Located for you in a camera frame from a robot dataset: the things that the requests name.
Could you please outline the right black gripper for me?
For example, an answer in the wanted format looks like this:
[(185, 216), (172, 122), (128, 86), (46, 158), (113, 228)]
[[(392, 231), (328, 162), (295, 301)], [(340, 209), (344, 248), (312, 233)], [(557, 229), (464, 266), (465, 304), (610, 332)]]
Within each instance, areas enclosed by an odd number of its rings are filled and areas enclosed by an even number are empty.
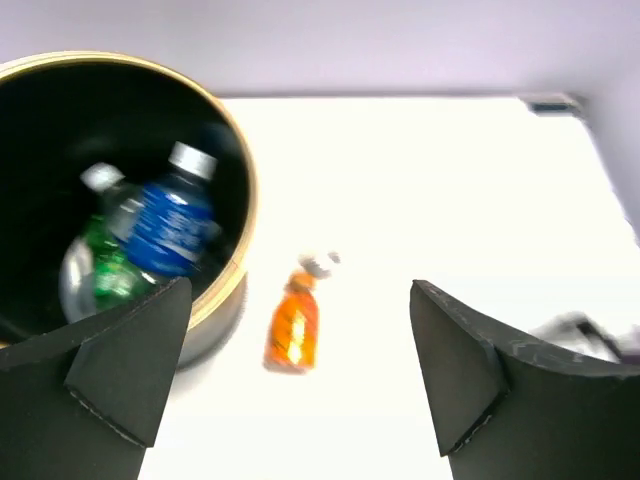
[(616, 363), (639, 362), (639, 325), (631, 325), (621, 335), (607, 332), (581, 311), (552, 317), (529, 334), (576, 353)]

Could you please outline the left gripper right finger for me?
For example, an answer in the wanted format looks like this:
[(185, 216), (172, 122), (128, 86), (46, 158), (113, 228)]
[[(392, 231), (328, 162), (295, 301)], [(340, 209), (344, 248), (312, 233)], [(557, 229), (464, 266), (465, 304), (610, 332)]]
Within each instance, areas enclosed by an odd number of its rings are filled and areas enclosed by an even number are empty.
[(425, 280), (410, 319), (456, 479), (635, 479), (639, 370), (552, 345)]

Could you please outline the clear bottle dark blue label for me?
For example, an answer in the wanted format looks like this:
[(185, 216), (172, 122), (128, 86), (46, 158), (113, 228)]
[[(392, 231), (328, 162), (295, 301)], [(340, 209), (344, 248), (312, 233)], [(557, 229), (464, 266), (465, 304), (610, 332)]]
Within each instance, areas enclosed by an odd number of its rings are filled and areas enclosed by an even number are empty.
[(168, 162), (166, 175), (143, 186), (125, 252), (146, 272), (188, 276), (211, 237), (214, 207), (208, 188), (217, 159), (177, 142)]

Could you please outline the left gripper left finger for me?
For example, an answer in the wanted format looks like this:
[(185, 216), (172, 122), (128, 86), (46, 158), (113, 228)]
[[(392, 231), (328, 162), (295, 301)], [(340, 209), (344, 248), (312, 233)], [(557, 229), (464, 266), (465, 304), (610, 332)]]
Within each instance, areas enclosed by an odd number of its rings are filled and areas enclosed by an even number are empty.
[(191, 283), (178, 278), (2, 349), (2, 478), (137, 478), (157, 437), (191, 308)]

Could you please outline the orange juice plastic bottle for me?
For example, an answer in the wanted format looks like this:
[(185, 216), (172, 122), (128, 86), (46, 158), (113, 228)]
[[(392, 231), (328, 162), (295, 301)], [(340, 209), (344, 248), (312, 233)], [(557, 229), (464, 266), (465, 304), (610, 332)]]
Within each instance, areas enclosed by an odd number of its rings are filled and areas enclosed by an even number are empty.
[(315, 286), (315, 277), (307, 271), (290, 275), (271, 319), (263, 357), (266, 369), (298, 374), (315, 367), (319, 325)]

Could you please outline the clear bottle green-blue label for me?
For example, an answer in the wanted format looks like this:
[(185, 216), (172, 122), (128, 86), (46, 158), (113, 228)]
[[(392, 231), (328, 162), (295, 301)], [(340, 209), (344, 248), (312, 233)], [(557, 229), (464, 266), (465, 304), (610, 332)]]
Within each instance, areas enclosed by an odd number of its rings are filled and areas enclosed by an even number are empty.
[(98, 209), (71, 243), (59, 275), (59, 297), (69, 323), (126, 303), (146, 289), (125, 246), (142, 206), (141, 188), (115, 166), (97, 163), (80, 175)]

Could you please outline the green Sprite plastic bottle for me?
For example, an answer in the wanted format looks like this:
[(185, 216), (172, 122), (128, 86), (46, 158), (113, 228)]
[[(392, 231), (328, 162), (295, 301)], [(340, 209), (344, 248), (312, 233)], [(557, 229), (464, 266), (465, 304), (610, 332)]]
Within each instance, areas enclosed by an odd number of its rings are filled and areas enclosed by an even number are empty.
[(83, 239), (93, 257), (91, 290), (99, 311), (135, 300), (151, 290), (152, 284), (127, 259), (104, 216), (91, 216)]

